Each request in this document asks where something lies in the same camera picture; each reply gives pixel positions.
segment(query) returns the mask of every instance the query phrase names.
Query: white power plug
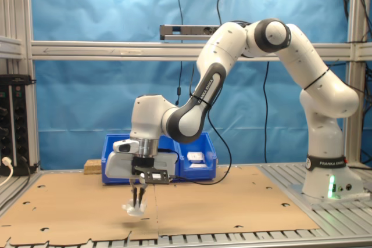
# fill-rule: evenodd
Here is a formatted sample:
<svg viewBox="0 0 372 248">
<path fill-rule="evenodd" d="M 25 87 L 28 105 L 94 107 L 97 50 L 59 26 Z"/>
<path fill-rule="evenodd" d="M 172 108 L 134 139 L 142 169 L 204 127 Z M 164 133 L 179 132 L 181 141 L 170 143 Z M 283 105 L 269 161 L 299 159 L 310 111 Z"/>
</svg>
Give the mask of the white power plug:
<svg viewBox="0 0 372 248">
<path fill-rule="evenodd" d="M 4 157 L 1 162 L 7 166 L 8 168 L 13 168 L 12 166 L 12 159 L 10 159 L 9 157 Z"/>
<path fill-rule="evenodd" d="M 4 158 L 1 160 L 1 162 L 2 162 L 5 166 L 7 166 L 7 167 L 10 169 L 10 174 L 9 174 L 9 176 L 7 177 L 6 180 L 4 180 L 3 182 L 0 183 L 0 187 L 1 187 L 2 185 L 6 184 L 6 183 L 10 180 L 10 178 L 12 177 L 12 175 L 13 175 L 12 159 L 10 159 L 9 157 L 4 157 Z"/>
</svg>

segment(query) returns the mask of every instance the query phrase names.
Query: wooden block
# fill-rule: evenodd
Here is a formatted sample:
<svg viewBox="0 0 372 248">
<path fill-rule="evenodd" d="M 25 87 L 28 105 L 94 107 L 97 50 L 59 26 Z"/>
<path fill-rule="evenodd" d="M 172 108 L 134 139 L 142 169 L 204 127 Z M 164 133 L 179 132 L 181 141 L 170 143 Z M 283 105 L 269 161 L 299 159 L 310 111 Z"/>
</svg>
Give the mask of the wooden block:
<svg viewBox="0 0 372 248">
<path fill-rule="evenodd" d="M 101 174 L 102 167 L 101 167 L 101 160 L 100 159 L 93 159 L 88 160 L 84 165 L 84 174 Z"/>
</svg>

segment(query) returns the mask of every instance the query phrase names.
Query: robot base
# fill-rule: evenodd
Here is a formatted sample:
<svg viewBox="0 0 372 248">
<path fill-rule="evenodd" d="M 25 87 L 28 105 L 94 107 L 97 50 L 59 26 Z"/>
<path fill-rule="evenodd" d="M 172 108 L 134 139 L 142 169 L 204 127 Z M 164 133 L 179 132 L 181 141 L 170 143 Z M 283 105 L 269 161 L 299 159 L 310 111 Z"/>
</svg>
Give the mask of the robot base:
<svg viewBox="0 0 372 248">
<path fill-rule="evenodd" d="M 291 185 L 288 189 L 311 209 L 322 204 L 370 199 L 362 179 L 349 167 L 315 168 L 307 171 L 303 187 Z"/>
</svg>

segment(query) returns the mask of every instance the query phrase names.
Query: power cable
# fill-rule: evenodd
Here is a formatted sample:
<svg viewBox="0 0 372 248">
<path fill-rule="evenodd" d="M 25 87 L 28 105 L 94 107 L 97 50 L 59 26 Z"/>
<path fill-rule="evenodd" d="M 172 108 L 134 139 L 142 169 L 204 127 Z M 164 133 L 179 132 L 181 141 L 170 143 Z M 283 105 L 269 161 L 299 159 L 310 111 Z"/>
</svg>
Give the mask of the power cable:
<svg viewBox="0 0 372 248">
<path fill-rule="evenodd" d="M 263 81 L 263 94 L 265 96 L 265 102 L 266 102 L 266 117 L 265 117 L 265 128 L 264 128 L 264 132 L 265 132 L 265 142 L 264 142 L 264 159 L 265 159 L 265 163 L 267 163 L 267 157 L 266 157 L 267 118 L 269 116 L 269 103 L 267 102 L 267 95 L 266 95 L 266 80 L 267 80 L 267 74 L 269 73 L 269 65 L 270 65 L 270 61 L 267 62 L 265 79 Z"/>
<path fill-rule="evenodd" d="M 181 25 L 184 24 L 184 16 L 182 14 L 182 9 L 181 9 L 181 1 L 178 0 L 178 7 L 180 8 L 180 14 L 181 14 Z M 180 103 L 180 96 L 181 96 L 181 77 L 182 77 L 182 64 L 183 62 L 181 61 L 181 68 L 180 68 L 180 77 L 178 79 L 178 87 L 177 87 L 177 101 L 175 102 L 176 106 L 178 106 L 178 104 Z"/>
</svg>

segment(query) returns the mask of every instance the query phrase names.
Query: metal rail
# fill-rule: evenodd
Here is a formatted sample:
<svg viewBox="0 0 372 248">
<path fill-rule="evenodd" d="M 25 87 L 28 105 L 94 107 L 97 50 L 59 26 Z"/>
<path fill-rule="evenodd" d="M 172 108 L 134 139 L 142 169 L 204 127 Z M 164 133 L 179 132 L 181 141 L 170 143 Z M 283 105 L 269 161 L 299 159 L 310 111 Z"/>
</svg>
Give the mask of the metal rail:
<svg viewBox="0 0 372 248">
<path fill-rule="evenodd" d="M 33 60 L 195 61 L 205 44 L 32 41 Z M 325 61 L 351 60 L 351 44 L 314 44 Z M 279 61 L 270 54 L 239 61 Z"/>
</svg>

